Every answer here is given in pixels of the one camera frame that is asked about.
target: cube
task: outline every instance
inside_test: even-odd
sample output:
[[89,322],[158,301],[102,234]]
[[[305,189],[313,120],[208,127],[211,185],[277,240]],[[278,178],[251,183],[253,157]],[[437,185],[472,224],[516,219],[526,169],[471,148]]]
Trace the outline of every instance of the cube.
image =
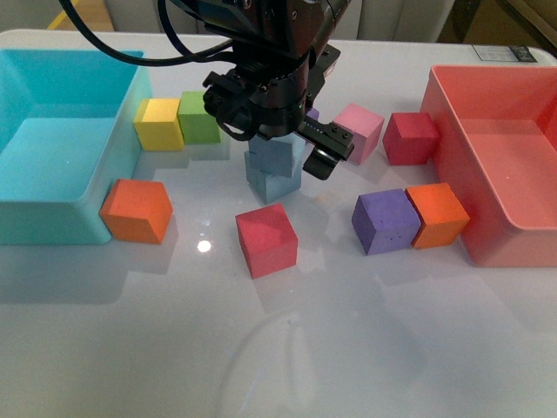
[[349,104],[333,122],[352,133],[354,151],[348,161],[360,165],[377,146],[385,118],[357,104]]
[[141,101],[133,125],[145,151],[180,151],[184,137],[178,122],[179,98],[147,98]]
[[422,224],[412,243],[414,248],[448,246],[470,220],[448,183],[408,187],[406,195]]
[[298,237],[280,203],[239,214],[236,225],[253,279],[296,265]]
[[429,113],[393,113],[383,136],[391,165],[425,164],[440,140]]
[[172,204],[158,181],[119,179],[99,214],[116,239],[161,244]]
[[245,177],[255,193],[269,204],[297,191],[302,186],[302,162],[294,170],[291,177],[277,176],[268,172],[262,172],[252,167],[252,154],[246,151]]
[[178,109],[178,119],[186,144],[218,144],[220,130],[217,121],[205,111],[203,91],[184,91]]
[[255,136],[248,144],[252,168],[282,177],[296,173],[305,148],[305,141],[295,133],[269,140]]
[[394,189],[359,196],[352,225],[370,255],[411,247],[421,221],[404,190]]

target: orange cube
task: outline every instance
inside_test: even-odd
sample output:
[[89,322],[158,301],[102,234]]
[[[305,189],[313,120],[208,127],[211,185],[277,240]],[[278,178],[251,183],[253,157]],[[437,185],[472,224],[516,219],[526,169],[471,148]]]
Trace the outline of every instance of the orange cube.
[[408,187],[406,195],[421,219],[414,248],[448,246],[470,220],[448,183]]
[[172,204],[158,181],[119,179],[99,214],[116,239],[161,244]]

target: white table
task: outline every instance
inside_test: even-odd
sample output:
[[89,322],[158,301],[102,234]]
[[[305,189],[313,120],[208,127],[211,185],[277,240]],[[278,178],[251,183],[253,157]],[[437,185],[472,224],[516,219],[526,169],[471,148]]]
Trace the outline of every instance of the white table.
[[[159,35],[103,38],[175,55]],[[480,64],[463,45],[335,45],[323,120],[350,102],[417,111],[432,64]],[[19,30],[6,47],[89,45]],[[153,90],[179,97],[226,68],[151,70]],[[357,196],[437,181],[430,165],[390,167],[380,146],[282,199],[299,262],[252,280],[234,223],[261,207],[245,147],[142,155],[136,177],[163,181],[175,209],[162,246],[0,247],[0,416],[555,417],[557,269],[478,268],[459,242],[364,256]]]

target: sticker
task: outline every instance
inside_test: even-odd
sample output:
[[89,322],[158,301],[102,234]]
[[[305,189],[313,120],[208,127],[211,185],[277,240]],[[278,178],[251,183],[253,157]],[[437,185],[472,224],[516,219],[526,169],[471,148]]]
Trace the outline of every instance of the sticker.
[[537,63],[527,46],[473,45],[482,61]]
[[514,56],[517,57],[521,63],[537,63],[536,58],[530,52],[527,46],[509,46],[509,49],[513,52]]

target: cyan bin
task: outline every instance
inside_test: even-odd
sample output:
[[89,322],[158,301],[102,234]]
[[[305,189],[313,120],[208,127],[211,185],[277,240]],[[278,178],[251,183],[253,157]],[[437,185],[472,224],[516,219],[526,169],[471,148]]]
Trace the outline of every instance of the cyan bin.
[[0,50],[0,244],[109,241],[98,211],[133,174],[151,96],[145,68],[100,51]]

